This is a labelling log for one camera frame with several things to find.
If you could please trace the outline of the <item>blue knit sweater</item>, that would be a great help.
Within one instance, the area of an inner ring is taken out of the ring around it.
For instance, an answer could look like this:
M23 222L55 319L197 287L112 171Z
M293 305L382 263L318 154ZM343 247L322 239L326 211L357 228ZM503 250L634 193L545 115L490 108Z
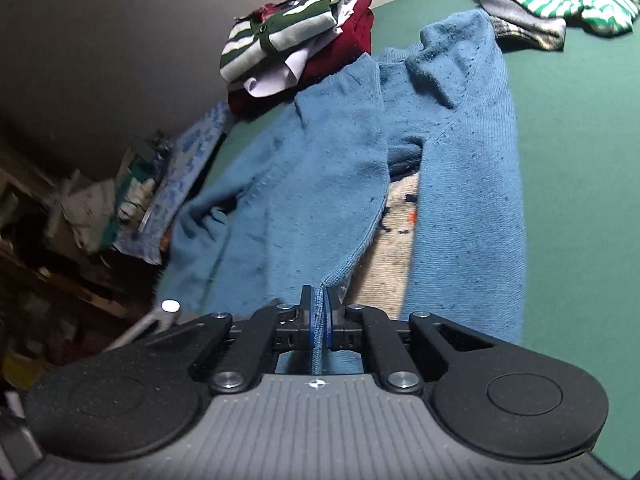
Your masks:
M390 180L419 177L405 312L430 311L515 342L526 244L508 71L488 15L427 25L416 44L365 54L300 92L183 205L158 298L247 316L314 290L316 374L352 374L324 348L324 293L346 290Z

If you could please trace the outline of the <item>white work gloves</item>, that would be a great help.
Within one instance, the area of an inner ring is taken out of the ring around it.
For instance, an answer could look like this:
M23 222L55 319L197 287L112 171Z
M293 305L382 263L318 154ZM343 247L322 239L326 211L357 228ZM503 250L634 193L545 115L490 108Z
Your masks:
M117 218L121 222L141 221L154 194L155 181L147 178L143 182L132 178L125 197L119 203Z

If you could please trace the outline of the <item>blue patterned white cloth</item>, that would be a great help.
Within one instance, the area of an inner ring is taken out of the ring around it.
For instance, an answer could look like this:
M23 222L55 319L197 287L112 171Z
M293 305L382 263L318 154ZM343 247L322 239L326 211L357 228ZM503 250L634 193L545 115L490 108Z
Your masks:
M113 244L116 250L149 264L160 264L160 246L165 234L233 123L234 116L228 104L221 101L172 139L165 177L137 229L118 232Z

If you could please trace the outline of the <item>white printed cloth bag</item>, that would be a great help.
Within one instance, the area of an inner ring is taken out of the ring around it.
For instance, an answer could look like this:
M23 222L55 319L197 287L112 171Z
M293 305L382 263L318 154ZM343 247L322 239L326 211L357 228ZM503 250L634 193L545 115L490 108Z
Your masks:
M93 254L101 246L103 232L115 212L115 181L92 182L75 191L82 174L75 169L50 196L49 219L44 235L53 240L62 221L72 229L77 247Z

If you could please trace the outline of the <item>white folded garment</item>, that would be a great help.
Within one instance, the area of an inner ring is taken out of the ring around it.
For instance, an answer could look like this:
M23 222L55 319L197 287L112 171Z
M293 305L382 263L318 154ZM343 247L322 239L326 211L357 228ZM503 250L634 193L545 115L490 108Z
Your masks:
M266 68L258 70L255 75L247 77L242 83L242 88L253 98L265 98L297 86L309 60L341 36L342 26L354 13L357 1L346 0L340 3L337 8L336 26L307 40L283 61L274 61Z

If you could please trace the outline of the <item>dark red folded garment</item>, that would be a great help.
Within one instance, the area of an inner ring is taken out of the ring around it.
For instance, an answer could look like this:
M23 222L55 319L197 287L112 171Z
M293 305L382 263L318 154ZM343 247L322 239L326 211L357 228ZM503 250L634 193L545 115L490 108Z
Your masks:
M242 120L254 120L278 104L291 101L297 92L318 84L327 76L336 74L355 62L363 53L371 52L371 29L374 14L372 0L357 0L354 13L347 19L343 32L316 53L306 64L299 82L272 96L251 96L246 90L233 90L228 94L232 114Z

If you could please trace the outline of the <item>green white striped polo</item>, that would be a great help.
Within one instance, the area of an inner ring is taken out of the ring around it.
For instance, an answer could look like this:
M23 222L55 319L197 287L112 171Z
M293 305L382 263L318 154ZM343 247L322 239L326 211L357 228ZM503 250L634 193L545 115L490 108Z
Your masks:
M314 15L306 20L270 20L254 24L237 18L221 51L220 76L231 84L254 68L291 53L307 40L327 32L337 25L338 5L346 0L306 0L302 9L310 6Z

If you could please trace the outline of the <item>grey garment under striped shirt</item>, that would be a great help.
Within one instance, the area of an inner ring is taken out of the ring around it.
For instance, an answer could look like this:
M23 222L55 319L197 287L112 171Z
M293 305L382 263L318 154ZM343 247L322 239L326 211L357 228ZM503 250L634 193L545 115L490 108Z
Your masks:
M514 0L478 0L488 14L500 40L524 42L544 51L564 49L567 24L564 18L540 18Z

